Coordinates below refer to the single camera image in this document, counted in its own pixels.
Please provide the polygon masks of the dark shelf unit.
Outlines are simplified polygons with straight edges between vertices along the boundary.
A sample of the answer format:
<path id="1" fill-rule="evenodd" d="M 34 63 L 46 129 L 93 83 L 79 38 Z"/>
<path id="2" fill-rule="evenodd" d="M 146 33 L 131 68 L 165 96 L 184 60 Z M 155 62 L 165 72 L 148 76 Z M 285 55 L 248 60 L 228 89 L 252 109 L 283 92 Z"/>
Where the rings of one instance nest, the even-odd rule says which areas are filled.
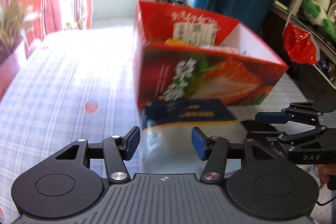
<path id="1" fill-rule="evenodd" d="M 274 0 L 261 36 L 309 101 L 335 102 L 335 24 L 315 0 Z"/>

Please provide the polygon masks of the potted green plant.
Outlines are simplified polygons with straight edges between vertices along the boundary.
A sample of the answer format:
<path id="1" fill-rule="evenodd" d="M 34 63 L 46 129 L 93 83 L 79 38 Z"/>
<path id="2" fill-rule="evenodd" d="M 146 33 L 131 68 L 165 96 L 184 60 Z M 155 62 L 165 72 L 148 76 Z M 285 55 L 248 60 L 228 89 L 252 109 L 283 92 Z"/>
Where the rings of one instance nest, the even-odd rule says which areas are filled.
<path id="1" fill-rule="evenodd" d="M 25 64 L 27 34 L 39 13 L 19 0 L 1 8 L 1 96 Z"/>

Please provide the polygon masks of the red plastic bag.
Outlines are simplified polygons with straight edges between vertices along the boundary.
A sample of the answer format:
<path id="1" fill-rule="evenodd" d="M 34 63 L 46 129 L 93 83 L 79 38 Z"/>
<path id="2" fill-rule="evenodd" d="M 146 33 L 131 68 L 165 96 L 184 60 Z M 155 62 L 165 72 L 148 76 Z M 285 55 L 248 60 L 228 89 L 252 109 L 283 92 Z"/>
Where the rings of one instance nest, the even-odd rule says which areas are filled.
<path id="1" fill-rule="evenodd" d="M 289 23 L 282 34 L 284 50 L 290 61 L 298 64 L 315 65 L 321 55 L 311 32 Z"/>

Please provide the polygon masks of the green plush toy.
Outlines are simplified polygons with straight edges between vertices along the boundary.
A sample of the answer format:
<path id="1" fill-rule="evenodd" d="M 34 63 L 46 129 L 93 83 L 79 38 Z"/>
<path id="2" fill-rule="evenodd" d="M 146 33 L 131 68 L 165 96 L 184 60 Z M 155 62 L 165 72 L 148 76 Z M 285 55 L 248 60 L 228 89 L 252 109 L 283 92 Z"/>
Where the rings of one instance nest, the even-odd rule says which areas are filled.
<path id="1" fill-rule="evenodd" d="M 302 9 L 312 25 L 321 27 L 332 39 L 335 39 L 335 27 L 325 10 L 317 2 L 303 0 Z"/>

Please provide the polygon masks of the checked strawberry tablecloth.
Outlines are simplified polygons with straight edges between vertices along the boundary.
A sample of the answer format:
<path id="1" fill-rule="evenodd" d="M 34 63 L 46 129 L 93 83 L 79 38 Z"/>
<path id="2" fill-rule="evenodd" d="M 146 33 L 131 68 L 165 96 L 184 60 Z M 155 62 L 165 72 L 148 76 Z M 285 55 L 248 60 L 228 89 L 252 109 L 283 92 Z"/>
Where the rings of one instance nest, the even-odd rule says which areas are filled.
<path id="1" fill-rule="evenodd" d="M 68 143 L 101 141 L 139 124 L 130 28 L 46 36 L 1 100 L 1 219 L 18 213 L 11 186 Z"/>

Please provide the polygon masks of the dark blue snack packet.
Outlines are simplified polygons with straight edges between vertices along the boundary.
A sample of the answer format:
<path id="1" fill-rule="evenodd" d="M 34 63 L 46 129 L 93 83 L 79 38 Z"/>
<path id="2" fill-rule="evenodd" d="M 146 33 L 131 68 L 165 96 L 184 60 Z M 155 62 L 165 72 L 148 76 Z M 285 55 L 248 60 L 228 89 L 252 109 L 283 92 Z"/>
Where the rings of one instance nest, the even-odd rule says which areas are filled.
<path id="1" fill-rule="evenodd" d="M 142 129 L 176 123 L 237 122 L 219 99 L 153 102 L 142 109 Z"/>

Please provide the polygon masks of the red strawberry cardboard box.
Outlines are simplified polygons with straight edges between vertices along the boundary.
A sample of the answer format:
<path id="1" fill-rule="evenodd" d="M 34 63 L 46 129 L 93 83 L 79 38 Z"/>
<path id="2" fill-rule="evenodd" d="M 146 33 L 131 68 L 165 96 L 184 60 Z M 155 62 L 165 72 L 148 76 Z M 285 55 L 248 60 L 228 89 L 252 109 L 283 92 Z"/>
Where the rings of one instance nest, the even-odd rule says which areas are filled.
<path id="1" fill-rule="evenodd" d="M 245 24 L 207 10 L 139 0 L 134 34 L 139 109 L 177 99 L 258 105 L 288 69 Z"/>

